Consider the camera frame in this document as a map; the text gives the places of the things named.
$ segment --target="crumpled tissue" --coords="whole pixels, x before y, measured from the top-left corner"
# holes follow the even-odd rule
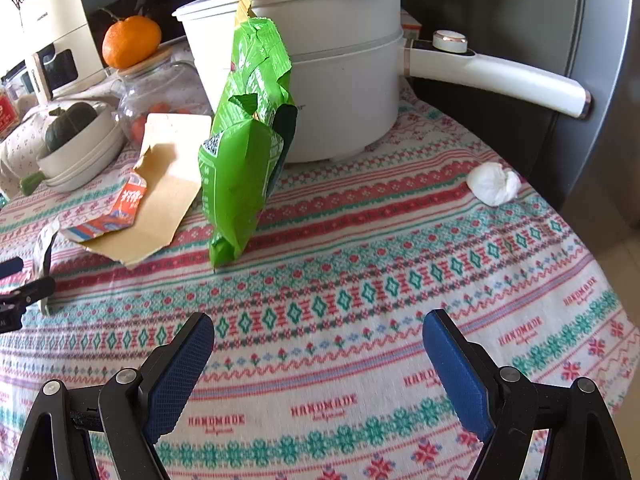
[[[498,162],[486,162],[473,168],[466,184],[476,197],[492,207],[513,200],[520,190],[520,178],[515,171],[504,171]]]

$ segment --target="orange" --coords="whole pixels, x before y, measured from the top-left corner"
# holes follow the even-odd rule
[[[113,68],[129,68],[151,56],[160,45],[160,26],[145,16],[111,25],[102,42],[102,57]]]

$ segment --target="green pumpkin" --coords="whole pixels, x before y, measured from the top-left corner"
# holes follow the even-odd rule
[[[47,128],[45,143],[49,153],[62,148],[84,130],[96,117],[94,107],[89,103],[76,103],[60,114]]]

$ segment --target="patterned tablecloth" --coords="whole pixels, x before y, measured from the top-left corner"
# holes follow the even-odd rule
[[[199,205],[170,247],[132,271],[58,240],[55,315],[30,310],[20,332],[0,337],[0,478],[44,381],[103,383],[170,341],[194,311],[212,317],[216,345],[157,446],[174,479],[466,478],[479,443],[422,349],[433,308],[532,380],[593,378],[615,412],[640,331],[530,186],[499,208],[475,199],[465,177],[488,160],[499,159],[405,86],[395,127],[364,153],[285,170],[233,266],[212,272]],[[0,213],[0,259],[28,263],[47,219],[107,192],[71,204],[40,189],[11,202]],[[537,431],[524,478],[536,474],[544,441]],[[114,480],[104,437],[92,442],[101,478]]]

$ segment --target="floor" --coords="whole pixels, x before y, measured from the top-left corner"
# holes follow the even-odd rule
[[[594,254],[622,305],[640,326],[640,230],[622,220],[597,176],[590,174],[562,215]],[[614,418],[632,478],[640,479],[640,372]]]

